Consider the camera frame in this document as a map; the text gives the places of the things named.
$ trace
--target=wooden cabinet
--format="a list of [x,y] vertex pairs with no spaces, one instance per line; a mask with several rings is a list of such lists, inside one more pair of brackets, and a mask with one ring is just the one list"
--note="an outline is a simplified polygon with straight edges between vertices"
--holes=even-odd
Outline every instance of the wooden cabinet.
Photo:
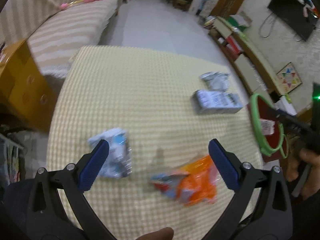
[[0,104],[5,106],[5,114],[48,133],[57,95],[39,72],[27,43],[7,47],[0,59]]
[[260,85],[257,82],[257,79],[254,75],[254,72],[252,70],[251,64],[248,61],[248,59],[243,54],[241,54],[236,59],[235,64],[243,74],[243,77],[247,82],[251,92],[254,92],[255,90],[257,90],[260,87]]

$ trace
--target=wall-mounted tv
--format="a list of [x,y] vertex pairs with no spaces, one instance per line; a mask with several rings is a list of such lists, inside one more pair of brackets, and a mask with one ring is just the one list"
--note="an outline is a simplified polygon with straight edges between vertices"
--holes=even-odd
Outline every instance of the wall-mounted tv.
[[318,22],[318,17],[309,13],[308,19],[303,16],[304,5],[298,0],[271,0],[268,5],[275,15],[289,25],[306,41]]

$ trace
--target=wooden shelf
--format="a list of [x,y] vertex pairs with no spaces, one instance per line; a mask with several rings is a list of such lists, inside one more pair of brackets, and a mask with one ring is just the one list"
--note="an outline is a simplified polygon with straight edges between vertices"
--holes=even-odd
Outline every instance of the wooden shelf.
[[[217,43],[223,54],[231,63],[233,69],[235,70],[241,82],[243,83],[247,93],[249,95],[252,95],[254,93],[262,93],[271,102],[273,101],[271,99],[272,97],[275,98],[274,100],[276,100],[277,98],[280,98],[282,95],[285,95],[281,82],[280,80],[278,80],[278,77],[276,76],[276,73],[274,72],[273,68],[263,57],[263,55],[258,51],[258,49],[249,40],[245,38],[243,33],[234,32],[233,26],[221,17],[217,17],[215,21],[215,28],[210,30],[209,35]],[[226,28],[230,31],[229,34],[241,46],[241,48],[243,49],[243,54],[250,61],[246,60],[243,56],[239,58],[239,60],[235,60],[226,48],[227,42],[225,41],[223,44],[221,44],[218,41],[219,38],[226,38]],[[255,83],[255,73],[254,70],[252,70],[250,64],[254,65],[255,69],[257,70],[266,87],[268,88],[267,91],[264,91],[260,87],[260,83],[258,81],[256,81]]]

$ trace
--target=cabinet knob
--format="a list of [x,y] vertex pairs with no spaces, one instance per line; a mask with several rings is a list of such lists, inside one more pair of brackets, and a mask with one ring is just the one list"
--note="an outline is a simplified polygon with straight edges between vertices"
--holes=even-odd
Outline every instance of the cabinet knob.
[[30,103],[30,95],[29,95],[28,92],[23,93],[23,95],[22,95],[22,103],[24,105],[27,105],[27,104]]
[[40,98],[40,104],[45,105],[48,102],[48,97],[46,94],[43,94]]
[[31,85],[35,81],[35,78],[32,75],[29,75],[27,78],[27,85]]

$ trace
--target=human hand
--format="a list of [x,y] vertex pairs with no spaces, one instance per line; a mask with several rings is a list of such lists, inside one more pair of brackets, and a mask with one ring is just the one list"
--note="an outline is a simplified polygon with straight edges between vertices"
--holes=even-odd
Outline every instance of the human hand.
[[298,167],[301,160],[311,164],[310,175],[300,192],[303,200],[306,200],[320,189],[320,155],[308,149],[300,150],[299,157],[294,154],[289,155],[286,171],[286,179],[289,182],[294,181],[299,176]]
[[159,231],[140,236],[136,240],[172,240],[172,238],[173,238],[173,229],[162,228]]

